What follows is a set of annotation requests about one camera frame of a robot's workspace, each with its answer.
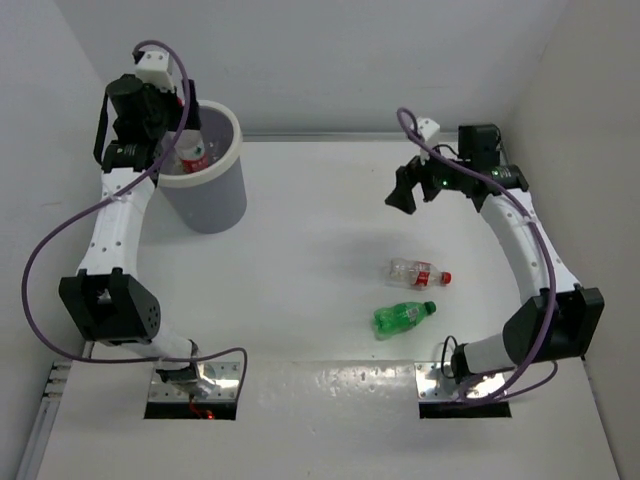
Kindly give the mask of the clear bottle red-white label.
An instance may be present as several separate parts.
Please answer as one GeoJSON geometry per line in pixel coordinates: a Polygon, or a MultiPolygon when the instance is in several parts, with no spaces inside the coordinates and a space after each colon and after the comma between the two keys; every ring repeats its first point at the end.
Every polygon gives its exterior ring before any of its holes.
{"type": "Polygon", "coordinates": [[[175,144],[175,152],[185,173],[205,170],[209,157],[199,130],[183,130],[175,144]]]}

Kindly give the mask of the small clear red-label bottle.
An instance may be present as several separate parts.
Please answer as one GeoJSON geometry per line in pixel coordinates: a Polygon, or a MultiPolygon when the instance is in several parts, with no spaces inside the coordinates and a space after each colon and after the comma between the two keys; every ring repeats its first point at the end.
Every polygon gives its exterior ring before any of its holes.
{"type": "Polygon", "coordinates": [[[390,261],[386,278],[396,286],[425,290],[432,286],[448,286],[452,281],[452,274],[429,262],[394,258],[390,261]]]}

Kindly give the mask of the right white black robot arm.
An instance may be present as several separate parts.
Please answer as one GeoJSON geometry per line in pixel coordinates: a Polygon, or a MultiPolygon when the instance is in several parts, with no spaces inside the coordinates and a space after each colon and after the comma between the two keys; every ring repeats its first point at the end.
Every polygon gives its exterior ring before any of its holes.
{"type": "Polygon", "coordinates": [[[498,129],[461,127],[456,159],[439,151],[440,127],[435,121],[419,117],[403,129],[420,152],[396,170],[396,185],[386,205],[413,214],[415,187],[421,188],[426,202],[445,190],[462,193],[498,239],[520,294],[520,308],[498,333],[455,346],[449,367],[452,380],[464,385],[481,375],[506,371],[520,377],[534,363],[583,356],[603,313],[604,298],[598,288],[583,286],[558,256],[521,169],[500,161],[498,129]]]}

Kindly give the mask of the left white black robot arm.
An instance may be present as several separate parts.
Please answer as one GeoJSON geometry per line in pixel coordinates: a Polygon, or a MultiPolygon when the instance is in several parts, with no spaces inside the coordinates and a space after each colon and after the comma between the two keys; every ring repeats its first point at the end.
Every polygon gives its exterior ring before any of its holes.
{"type": "Polygon", "coordinates": [[[176,94],[132,74],[107,85],[105,103],[116,112],[116,137],[104,141],[108,115],[103,113],[94,155],[107,204],[98,211],[77,273],[61,279],[59,295],[84,339],[157,358],[162,382],[203,401],[217,388],[213,369],[194,360],[199,349],[193,341],[162,323],[158,299],[137,274],[144,214],[157,184],[151,167],[182,108],[176,94]]]}

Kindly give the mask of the green plastic bottle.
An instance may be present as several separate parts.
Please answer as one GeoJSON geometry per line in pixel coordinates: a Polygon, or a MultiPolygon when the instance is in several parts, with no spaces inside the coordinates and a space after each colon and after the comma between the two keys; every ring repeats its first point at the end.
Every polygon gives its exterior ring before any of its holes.
{"type": "Polygon", "coordinates": [[[437,311],[433,301],[404,302],[376,310],[373,315],[374,333],[379,339],[388,339],[417,327],[437,311]]]}

